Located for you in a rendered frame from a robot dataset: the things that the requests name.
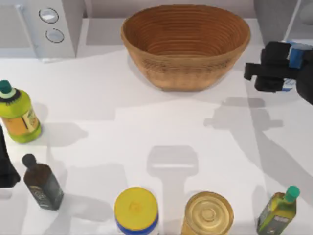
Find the blue and white box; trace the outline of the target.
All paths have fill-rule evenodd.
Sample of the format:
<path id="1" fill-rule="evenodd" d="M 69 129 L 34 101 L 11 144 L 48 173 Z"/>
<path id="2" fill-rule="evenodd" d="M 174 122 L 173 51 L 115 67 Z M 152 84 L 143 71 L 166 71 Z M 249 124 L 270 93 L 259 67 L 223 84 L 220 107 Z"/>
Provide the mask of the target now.
<path id="1" fill-rule="evenodd" d="M 293 41 L 286 41 L 286 43 L 291 44 L 291 48 L 288 54 L 289 67 L 299 69 L 303 62 L 302 56 L 304 54 L 304 51 L 312 50 L 313 46 Z M 285 78 L 282 91 L 289 92 L 290 90 L 295 88 L 295 84 L 295 80 Z"/>

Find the brown woven basket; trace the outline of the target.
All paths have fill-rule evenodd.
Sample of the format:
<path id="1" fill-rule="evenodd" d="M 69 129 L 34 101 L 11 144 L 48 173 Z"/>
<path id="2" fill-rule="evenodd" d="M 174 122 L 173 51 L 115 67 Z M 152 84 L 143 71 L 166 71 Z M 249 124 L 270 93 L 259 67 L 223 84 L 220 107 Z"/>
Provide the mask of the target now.
<path id="1" fill-rule="evenodd" d="M 138 70 L 164 91 L 202 91 L 214 85 L 232 69 L 250 38 L 242 17 L 198 4 L 149 7 L 121 27 Z"/>

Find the green oil bottle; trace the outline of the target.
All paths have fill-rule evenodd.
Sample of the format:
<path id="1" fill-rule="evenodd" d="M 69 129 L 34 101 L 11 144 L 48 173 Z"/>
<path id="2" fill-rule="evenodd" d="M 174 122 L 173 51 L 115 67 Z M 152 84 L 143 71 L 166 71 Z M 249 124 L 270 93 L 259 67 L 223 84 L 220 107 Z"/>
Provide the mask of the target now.
<path id="1" fill-rule="evenodd" d="M 285 193 L 276 192 L 257 220 L 258 235 L 280 235 L 295 218 L 300 189 L 290 186 Z"/>

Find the jar with yellow lid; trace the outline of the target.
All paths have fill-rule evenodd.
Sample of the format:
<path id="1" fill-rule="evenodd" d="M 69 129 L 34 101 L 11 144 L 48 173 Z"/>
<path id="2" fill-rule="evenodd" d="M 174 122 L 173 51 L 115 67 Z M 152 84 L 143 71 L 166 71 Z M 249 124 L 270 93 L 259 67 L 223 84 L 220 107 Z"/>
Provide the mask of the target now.
<path id="1" fill-rule="evenodd" d="M 114 218 L 122 235 L 159 235 L 158 203 L 145 188 L 122 191 L 114 203 Z"/>

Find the round microwave knob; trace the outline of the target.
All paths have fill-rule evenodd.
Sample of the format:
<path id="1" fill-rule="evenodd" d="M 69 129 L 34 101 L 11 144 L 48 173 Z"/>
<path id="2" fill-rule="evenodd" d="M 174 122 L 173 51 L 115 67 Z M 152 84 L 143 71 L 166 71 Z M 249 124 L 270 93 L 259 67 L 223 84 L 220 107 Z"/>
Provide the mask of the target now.
<path id="1" fill-rule="evenodd" d="M 53 8 L 45 8 L 39 10 L 40 19 L 47 24 L 54 24 L 59 19 L 59 14 Z"/>
<path id="2" fill-rule="evenodd" d="M 65 38 L 63 32 L 56 28 L 47 30 L 45 32 L 45 37 L 47 40 L 55 44 L 61 43 Z"/>

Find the green bottle with teal cap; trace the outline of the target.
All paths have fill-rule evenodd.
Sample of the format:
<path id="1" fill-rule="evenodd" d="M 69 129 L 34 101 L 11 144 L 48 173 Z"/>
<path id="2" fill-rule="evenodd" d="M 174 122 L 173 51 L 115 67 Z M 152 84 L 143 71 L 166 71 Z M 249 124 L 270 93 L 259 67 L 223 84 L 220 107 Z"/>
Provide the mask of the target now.
<path id="1" fill-rule="evenodd" d="M 31 142 L 42 133 L 28 93 L 12 87 L 7 80 L 0 81 L 0 118 L 15 142 Z"/>

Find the dark brown square bottle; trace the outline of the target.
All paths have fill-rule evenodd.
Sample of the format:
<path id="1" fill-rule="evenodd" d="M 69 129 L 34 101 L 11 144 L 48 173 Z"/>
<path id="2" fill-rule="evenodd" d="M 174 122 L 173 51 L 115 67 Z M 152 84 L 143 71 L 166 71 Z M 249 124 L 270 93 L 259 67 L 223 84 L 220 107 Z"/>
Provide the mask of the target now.
<path id="1" fill-rule="evenodd" d="M 39 207 L 57 211 L 64 193 L 51 168 L 46 164 L 38 163 L 33 154 L 25 154 L 22 163 L 26 167 L 23 181 Z"/>

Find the pale microwave oven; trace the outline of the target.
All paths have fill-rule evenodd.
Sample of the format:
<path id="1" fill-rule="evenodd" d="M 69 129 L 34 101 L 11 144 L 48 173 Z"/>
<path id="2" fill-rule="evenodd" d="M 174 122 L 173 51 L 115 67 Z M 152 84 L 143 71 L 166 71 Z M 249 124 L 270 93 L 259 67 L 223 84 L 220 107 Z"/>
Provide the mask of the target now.
<path id="1" fill-rule="evenodd" d="M 45 8 L 58 12 L 56 23 L 40 19 L 39 10 Z M 0 0 L 0 58 L 74 58 L 85 16 L 85 0 Z M 61 43 L 46 39 L 52 28 L 63 32 Z"/>

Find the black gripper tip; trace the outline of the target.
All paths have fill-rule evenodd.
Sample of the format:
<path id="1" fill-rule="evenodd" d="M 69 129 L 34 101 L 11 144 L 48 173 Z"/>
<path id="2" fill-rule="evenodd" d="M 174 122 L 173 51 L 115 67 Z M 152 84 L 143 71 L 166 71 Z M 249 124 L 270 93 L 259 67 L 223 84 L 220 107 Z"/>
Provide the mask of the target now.
<path id="1" fill-rule="evenodd" d="M 9 158 L 3 129 L 0 125 L 0 188 L 13 188 L 20 180 L 21 177 Z"/>

